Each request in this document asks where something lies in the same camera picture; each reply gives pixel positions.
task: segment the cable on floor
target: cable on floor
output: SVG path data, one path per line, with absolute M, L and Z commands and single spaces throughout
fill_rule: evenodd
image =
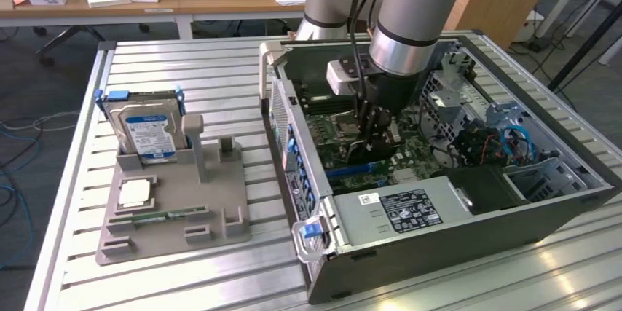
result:
M 43 131 L 39 130 L 39 134 L 38 134 L 38 136 L 35 136 L 35 140 L 39 141 L 39 140 L 42 139 L 42 136 L 43 136 Z M 21 153 L 18 153 L 18 154 L 11 158 L 11 160 L 8 160 L 7 162 L 2 163 L 2 164 L 0 164 L 0 170 L 7 169 L 8 165 L 10 165 L 15 160 L 18 160 L 18 159 L 22 157 L 22 155 L 26 154 L 26 153 L 29 152 L 29 150 L 30 150 L 37 144 L 38 144 L 38 143 L 31 142 L 31 144 L 30 144 L 27 147 L 25 147 L 25 149 L 21 151 Z M 4 174 L 4 176 L 6 176 L 6 177 L 8 178 L 8 180 L 10 180 L 11 187 L 13 187 L 14 189 L 18 189 L 18 183 L 17 183 L 15 180 L 13 179 L 11 173 Z M 14 197 L 15 197 L 15 196 L 14 196 L 14 192 L 10 191 L 10 198 L 7 198 L 7 201 L 4 201 L 3 203 L 0 203 L 0 207 L 4 206 L 4 205 L 7 205 L 7 204 L 10 204 L 10 201 L 11 201 L 11 199 L 14 199 Z M 14 203 L 13 203 L 13 208 L 11 208 L 11 211 L 10 211 L 8 216 L 0 221 L 0 227 L 3 227 L 3 226 L 7 224 L 7 222 L 10 222 L 11 218 L 13 218 L 13 217 L 15 216 L 15 214 L 17 214 L 17 211 L 18 211 L 18 199 L 17 199 L 17 200 L 14 201 Z
M 8 40 L 11 40 L 11 38 L 15 38 L 15 36 L 18 35 L 18 33 L 21 32 L 21 27 L 17 27 L 17 30 L 13 32 L 13 34 L 7 34 L 7 31 L 4 28 L 0 28 L 0 32 L 2 34 L 4 35 L 4 38 L 0 38 L 0 43 L 4 43 L 7 42 Z
M 35 152 L 34 154 L 31 155 L 31 158 L 29 158 L 29 160 L 21 165 L 18 166 L 17 168 L 14 168 L 13 170 L 3 170 L 0 171 L 0 175 L 6 175 L 6 174 L 11 174 L 11 173 L 15 173 L 18 170 L 23 169 L 27 165 L 31 164 L 31 162 L 35 160 L 35 158 L 38 157 L 39 155 L 39 152 L 42 150 L 42 147 L 39 145 L 39 140 L 34 139 L 34 138 L 23 138 L 23 137 L 19 137 L 19 136 L 15 136 L 13 134 L 8 134 L 6 133 L 4 131 L 0 130 L 0 135 L 4 135 L 7 138 L 13 138 L 14 140 L 21 140 L 21 141 L 30 141 L 31 143 L 35 144 Z
M 35 121 L 33 122 L 31 125 L 26 125 L 23 127 L 10 127 L 7 125 L 8 122 L 0 122 L 0 125 L 7 130 L 11 130 L 11 131 L 26 130 L 26 129 L 31 129 L 31 128 L 35 129 L 35 130 L 41 130 L 42 123 L 50 121 L 51 119 L 66 117 L 66 116 L 70 116 L 70 115 L 79 115 L 79 114 L 81 114 L 81 110 L 77 110 L 77 111 L 69 111 L 69 112 L 59 112 L 57 114 L 53 114 L 53 115 L 46 116 L 46 117 L 41 117 L 41 118 L 21 118 L 21 119 L 35 119 Z M 73 124 L 73 125 L 67 125 L 66 127 L 53 127 L 53 128 L 45 129 L 43 131 L 62 131 L 62 130 L 74 129 L 75 127 L 77 127 L 77 124 Z
M 11 265 L 11 263 L 18 261 L 25 256 L 29 249 L 31 249 L 33 242 L 34 242 L 34 227 L 33 227 L 31 211 L 29 209 L 29 204 L 27 204 L 26 199 L 23 198 L 23 195 L 11 186 L 0 185 L 0 188 L 10 190 L 14 193 L 14 195 L 17 196 L 17 199 L 21 201 L 22 208 L 23 208 L 23 214 L 25 214 L 25 216 L 27 218 L 27 224 L 29 224 L 29 241 L 27 241 L 27 244 L 21 249 L 21 251 L 18 251 L 18 253 L 15 253 L 13 255 L 13 257 L 0 264 L 0 270 L 3 270 L 8 265 Z

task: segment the circuit board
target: circuit board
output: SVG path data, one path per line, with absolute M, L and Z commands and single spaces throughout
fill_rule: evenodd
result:
M 356 170 L 348 165 L 349 145 L 357 140 L 358 128 L 353 113 L 307 116 L 307 124 L 318 154 L 328 171 L 336 194 L 364 191 L 397 183 L 430 178 L 442 166 L 432 152 L 432 144 L 414 124 L 414 115 L 402 114 L 398 122 L 404 143 L 394 156 L 380 162 L 360 166 L 354 174 L 341 174 Z

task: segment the wooden desk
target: wooden desk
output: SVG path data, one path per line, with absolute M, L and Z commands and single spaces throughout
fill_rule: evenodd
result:
M 0 0 L 0 27 L 175 22 L 181 39 L 193 39 L 193 21 L 294 18 L 303 10 L 274 0 L 161 0 L 95 9 L 87 0 L 69 0 L 65 6 L 34 6 L 29 1 L 14 6 L 13 0 Z

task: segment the aluminum table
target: aluminum table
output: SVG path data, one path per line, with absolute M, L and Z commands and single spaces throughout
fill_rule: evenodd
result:
M 621 150 L 484 36 L 474 40 L 586 147 L 622 176 Z M 322 305 L 306 285 L 267 146 L 258 99 L 259 43 L 285 37 L 103 44 L 95 59 L 27 310 L 622 310 L 622 197 L 537 244 Z M 478 81 L 502 98 L 504 89 Z M 186 91 L 206 120 L 203 142 L 243 147 L 253 239 L 101 267 L 95 249 L 117 137 L 94 91 Z

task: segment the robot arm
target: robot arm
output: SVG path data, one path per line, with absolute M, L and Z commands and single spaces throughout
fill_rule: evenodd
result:
M 307 0 L 298 40 L 346 37 L 353 0 Z M 370 55 L 378 67 L 409 76 L 428 65 L 456 0 L 384 0 Z
M 344 68 L 329 69 L 329 76 L 332 71 L 358 72 L 358 84 L 353 82 L 357 91 L 356 116 L 360 138 L 366 142 L 361 143 L 361 150 L 356 153 L 366 161 L 382 158 L 384 150 L 389 150 L 396 142 L 389 136 L 389 129 L 412 101 L 454 2 L 384 0 L 369 55 L 360 55 L 354 50 L 356 60 L 329 64 L 330 67 L 342 64 Z M 349 3 L 345 4 L 344 0 L 307 0 L 306 19 L 297 39 L 345 38 L 349 9 Z M 344 64 L 352 65 L 353 62 L 358 63 L 354 67 Z

